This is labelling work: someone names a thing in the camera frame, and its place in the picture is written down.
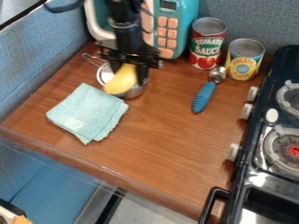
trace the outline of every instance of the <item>dish towel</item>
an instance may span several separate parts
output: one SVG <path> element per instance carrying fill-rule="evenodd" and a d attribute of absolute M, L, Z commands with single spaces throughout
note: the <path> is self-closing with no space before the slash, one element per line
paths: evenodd
<path fill-rule="evenodd" d="M 46 116 L 88 144 L 106 137 L 128 108 L 123 100 L 82 83 Z"/>

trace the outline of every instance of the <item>keypad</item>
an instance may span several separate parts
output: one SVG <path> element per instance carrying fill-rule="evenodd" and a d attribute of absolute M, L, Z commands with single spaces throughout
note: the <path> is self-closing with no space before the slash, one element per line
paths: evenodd
<path fill-rule="evenodd" d="M 177 18 L 159 17 L 157 19 L 157 44 L 159 45 L 160 56 L 170 59 L 177 47 Z"/>

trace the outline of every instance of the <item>toy can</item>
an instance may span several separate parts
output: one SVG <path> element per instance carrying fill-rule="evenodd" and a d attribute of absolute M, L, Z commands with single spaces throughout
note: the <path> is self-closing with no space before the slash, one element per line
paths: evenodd
<path fill-rule="evenodd" d="M 192 24 L 190 63 L 199 69 L 212 69 L 220 62 L 226 37 L 225 24 L 215 17 L 202 17 Z"/>
<path fill-rule="evenodd" d="M 249 81 L 259 72 L 265 47 L 250 38 L 235 39 L 228 46 L 226 70 L 237 81 Z"/>

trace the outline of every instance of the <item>blue utensil handle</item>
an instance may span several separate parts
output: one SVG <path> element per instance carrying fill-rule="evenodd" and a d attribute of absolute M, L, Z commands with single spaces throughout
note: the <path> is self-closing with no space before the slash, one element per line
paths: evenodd
<path fill-rule="evenodd" d="M 214 82 L 208 82 L 206 83 L 202 89 L 198 92 L 197 96 L 195 97 L 195 100 L 193 102 L 193 112 L 195 114 L 203 111 L 205 109 L 205 106 L 210 101 L 210 98 L 212 96 L 212 93 L 214 92 L 216 87 L 216 84 Z"/>

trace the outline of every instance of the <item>can label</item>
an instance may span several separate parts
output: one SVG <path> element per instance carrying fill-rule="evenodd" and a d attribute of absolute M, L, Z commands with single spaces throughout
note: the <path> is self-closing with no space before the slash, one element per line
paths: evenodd
<path fill-rule="evenodd" d="M 200 69 L 216 67 L 220 61 L 221 46 L 224 42 L 219 37 L 200 37 L 191 42 L 190 62 Z"/>
<path fill-rule="evenodd" d="M 227 52 L 226 70 L 228 75 L 237 81 L 251 80 L 259 71 L 262 55 L 246 58 Z"/>
<path fill-rule="evenodd" d="M 215 56 L 220 54 L 223 38 L 195 38 L 191 42 L 191 50 L 202 56 Z"/>

